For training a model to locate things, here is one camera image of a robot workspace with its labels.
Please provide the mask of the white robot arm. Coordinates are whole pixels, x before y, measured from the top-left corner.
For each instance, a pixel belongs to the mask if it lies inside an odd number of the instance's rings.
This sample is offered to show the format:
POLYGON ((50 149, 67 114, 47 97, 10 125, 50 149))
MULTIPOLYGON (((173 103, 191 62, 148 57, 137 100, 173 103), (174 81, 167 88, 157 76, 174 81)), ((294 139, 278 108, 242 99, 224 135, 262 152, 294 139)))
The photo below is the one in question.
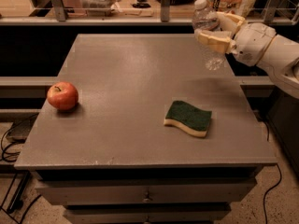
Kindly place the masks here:
POLYGON ((197 41, 218 53, 233 54, 247 66, 258 66, 270 80, 290 96, 299 98, 299 44, 260 22, 218 12, 220 31, 196 28, 197 41))

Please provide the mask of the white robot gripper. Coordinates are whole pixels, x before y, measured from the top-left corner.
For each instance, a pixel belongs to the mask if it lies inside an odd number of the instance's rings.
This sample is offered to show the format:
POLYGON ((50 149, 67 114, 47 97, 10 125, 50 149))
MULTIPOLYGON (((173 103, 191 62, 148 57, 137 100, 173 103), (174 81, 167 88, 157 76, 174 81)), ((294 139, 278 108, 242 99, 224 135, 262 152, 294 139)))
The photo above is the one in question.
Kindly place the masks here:
POLYGON ((217 16, 222 31, 196 29, 196 40, 218 53, 232 52, 235 59, 242 64, 257 66, 276 36, 276 30, 263 23, 247 24, 244 17, 233 13, 218 11, 217 16))

